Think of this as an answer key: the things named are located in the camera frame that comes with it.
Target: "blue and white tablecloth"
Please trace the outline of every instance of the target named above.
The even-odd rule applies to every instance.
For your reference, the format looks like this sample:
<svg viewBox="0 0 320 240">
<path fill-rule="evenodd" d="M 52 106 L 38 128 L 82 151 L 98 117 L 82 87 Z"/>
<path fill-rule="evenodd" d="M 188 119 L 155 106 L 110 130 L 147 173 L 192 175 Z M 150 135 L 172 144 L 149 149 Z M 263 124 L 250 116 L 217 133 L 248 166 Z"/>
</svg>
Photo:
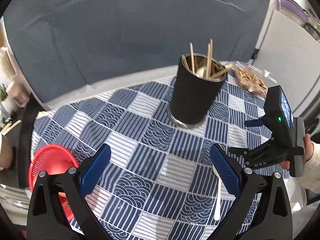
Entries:
<svg viewBox="0 0 320 240">
<path fill-rule="evenodd" d="M 111 162 L 86 200 L 114 239 L 206 239 L 219 223 L 213 219 L 217 178 L 210 146 L 254 148 L 271 136 L 266 127 L 244 127 L 245 120 L 264 115 L 264 101 L 230 75 L 205 123 L 177 128 L 166 112 L 174 82 L 169 77 L 106 92 L 41 113 L 35 122 L 32 156 L 57 143 L 82 162 L 102 143 L 110 145 Z M 257 172 L 274 171 L 288 178 L 279 165 Z M 234 196 L 222 186 L 221 199 L 222 220 Z M 258 201 L 256 195 L 239 232 L 247 230 Z M 74 219 L 71 225 L 79 228 Z"/>
</svg>

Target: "gray fabric backdrop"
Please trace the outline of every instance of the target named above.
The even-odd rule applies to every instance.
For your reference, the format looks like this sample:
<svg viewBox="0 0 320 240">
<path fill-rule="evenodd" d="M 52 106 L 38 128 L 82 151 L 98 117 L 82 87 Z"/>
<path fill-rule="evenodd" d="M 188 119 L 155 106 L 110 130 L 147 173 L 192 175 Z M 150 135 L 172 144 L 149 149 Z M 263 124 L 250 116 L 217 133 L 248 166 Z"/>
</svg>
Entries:
<svg viewBox="0 0 320 240">
<path fill-rule="evenodd" d="M 269 0 L 12 0 L 4 21 L 22 72 L 47 102 L 86 84 L 178 63 L 189 42 L 247 61 Z"/>
</svg>

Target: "red basket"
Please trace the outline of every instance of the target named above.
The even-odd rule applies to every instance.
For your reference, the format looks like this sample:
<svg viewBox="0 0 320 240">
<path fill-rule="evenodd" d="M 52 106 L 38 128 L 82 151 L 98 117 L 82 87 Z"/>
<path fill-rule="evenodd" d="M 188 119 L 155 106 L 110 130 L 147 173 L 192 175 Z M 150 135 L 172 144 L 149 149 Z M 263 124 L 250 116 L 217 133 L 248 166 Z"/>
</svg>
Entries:
<svg viewBox="0 0 320 240">
<path fill-rule="evenodd" d="M 33 191 L 39 172 L 46 171 L 49 175 L 65 173 L 70 167 L 79 167 L 78 162 L 71 152 L 58 144 L 49 144 L 41 147 L 35 154 L 35 158 L 29 168 L 29 187 Z M 68 218 L 72 220 L 74 215 L 64 193 L 59 193 L 60 202 Z"/>
</svg>

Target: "plastic bag of snacks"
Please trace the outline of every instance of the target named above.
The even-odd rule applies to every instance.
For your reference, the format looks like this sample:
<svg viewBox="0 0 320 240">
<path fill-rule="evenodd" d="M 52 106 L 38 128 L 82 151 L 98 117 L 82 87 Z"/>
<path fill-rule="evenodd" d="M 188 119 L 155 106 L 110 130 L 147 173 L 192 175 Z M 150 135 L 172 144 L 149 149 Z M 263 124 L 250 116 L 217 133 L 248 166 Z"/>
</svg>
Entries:
<svg viewBox="0 0 320 240">
<path fill-rule="evenodd" d="M 277 84 L 277 81 L 270 76 L 270 72 L 261 71 L 254 66 L 239 61 L 230 62 L 233 64 L 236 82 L 239 87 L 259 97 L 265 97 L 268 87 Z"/>
</svg>

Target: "blue textured finger pad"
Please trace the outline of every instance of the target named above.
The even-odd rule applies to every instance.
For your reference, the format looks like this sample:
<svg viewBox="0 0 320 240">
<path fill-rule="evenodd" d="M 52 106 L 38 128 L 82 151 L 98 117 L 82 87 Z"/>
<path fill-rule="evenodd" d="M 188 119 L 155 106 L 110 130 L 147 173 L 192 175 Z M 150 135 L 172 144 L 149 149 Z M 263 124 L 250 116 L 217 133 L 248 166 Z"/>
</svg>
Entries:
<svg viewBox="0 0 320 240">
<path fill-rule="evenodd" d="M 216 145 L 212 145 L 210 148 L 210 159 L 228 193 L 238 197 L 240 194 L 240 178 Z"/>
<path fill-rule="evenodd" d="M 95 157 L 87 172 L 81 178 L 80 194 L 82 197 L 93 192 L 94 187 L 97 185 L 98 180 L 110 161 L 111 148 L 108 144 L 103 145 L 98 151 L 100 151 L 98 156 Z"/>
</svg>

